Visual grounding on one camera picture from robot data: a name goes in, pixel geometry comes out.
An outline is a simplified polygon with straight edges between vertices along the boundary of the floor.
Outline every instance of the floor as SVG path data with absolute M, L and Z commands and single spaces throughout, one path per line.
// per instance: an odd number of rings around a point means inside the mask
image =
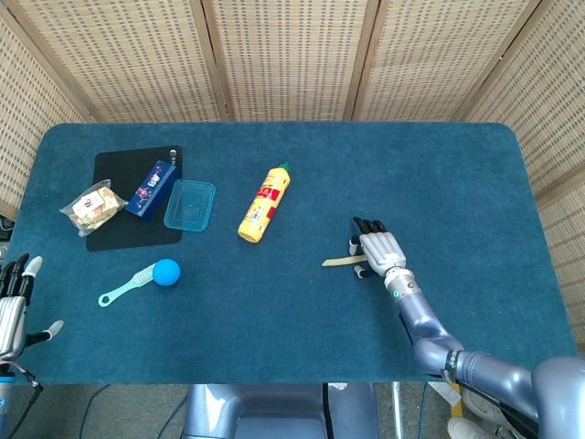
M 186 395 L 187 386 L 111 386 L 93 401 L 80 436 L 80 427 L 91 395 L 101 386 L 47 387 L 20 428 L 15 439 L 155 439 L 166 419 Z M 406 438 L 418 437 L 420 400 L 423 383 L 401 386 Z M 15 389 L 15 410 L 11 426 L 31 394 L 29 387 Z M 380 439 L 394 438 L 390 385 L 378 384 Z M 428 387 L 424 402 L 422 438 L 449 439 L 446 423 L 450 417 L 447 402 Z M 185 407 L 168 424 L 161 439 L 177 439 L 185 418 Z

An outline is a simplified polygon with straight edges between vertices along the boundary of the toothbrush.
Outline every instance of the toothbrush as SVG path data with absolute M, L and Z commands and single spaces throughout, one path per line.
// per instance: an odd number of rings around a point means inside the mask
M 109 293 L 102 294 L 98 299 L 98 304 L 100 304 L 100 306 L 102 307 L 111 305 L 112 302 L 116 300 L 118 297 L 120 297 L 122 294 L 134 288 L 145 286 L 154 279 L 153 269 L 154 264 L 146 267 L 145 269 L 141 270 L 140 272 L 132 276 L 132 279 L 126 284 L 122 285 L 121 287 L 116 288 L 115 290 L 112 290 Z

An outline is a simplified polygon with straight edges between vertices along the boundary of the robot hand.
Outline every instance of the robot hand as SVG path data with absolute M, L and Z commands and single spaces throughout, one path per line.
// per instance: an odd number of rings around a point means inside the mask
M 381 221 L 370 221 L 358 217 L 354 217 L 354 221 L 362 234 L 350 240 L 350 253 L 355 254 L 359 243 L 367 257 L 367 263 L 382 277 L 386 277 L 394 268 L 406 267 L 406 257 L 402 249 Z
M 5 265 L 0 272 L 0 362 L 14 361 L 24 348 L 52 339 L 63 327 L 58 320 L 49 329 L 26 334 L 27 308 L 43 259 L 33 258 L 25 268 L 28 254 Z

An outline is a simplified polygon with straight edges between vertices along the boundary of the black mouse pad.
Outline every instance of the black mouse pad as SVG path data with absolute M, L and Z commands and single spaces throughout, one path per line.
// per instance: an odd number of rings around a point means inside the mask
M 93 183 L 109 178 L 112 180 L 112 190 L 129 201 L 157 160 L 171 163 L 173 159 L 182 175 L 183 150 L 179 146 L 100 153 L 95 156 Z M 179 242 L 181 230 L 168 229 L 164 223 L 169 198 L 170 193 L 148 221 L 126 210 L 119 211 L 115 217 L 88 236 L 87 249 L 98 252 Z

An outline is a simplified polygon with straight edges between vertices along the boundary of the woven wall panel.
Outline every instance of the woven wall panel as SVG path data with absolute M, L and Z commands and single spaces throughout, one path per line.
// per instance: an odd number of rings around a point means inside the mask
M 452 118 L 527 4 L 389 2 L 356 119 Z
M 0 17 L 0 215 L 14 219 L 38 144 L 82 116 Z
M 20 0 L 108 122 L 217 120 L 188 0 Z
M 209 0 L 233 117 L 343 117 L 367 0 Z
M 540 210 L 565 306 L 585 343 L 585 183 Z
M 585 163 L 585 1 L 550 3 L 469 116 L 514 129 L 535 193 Z

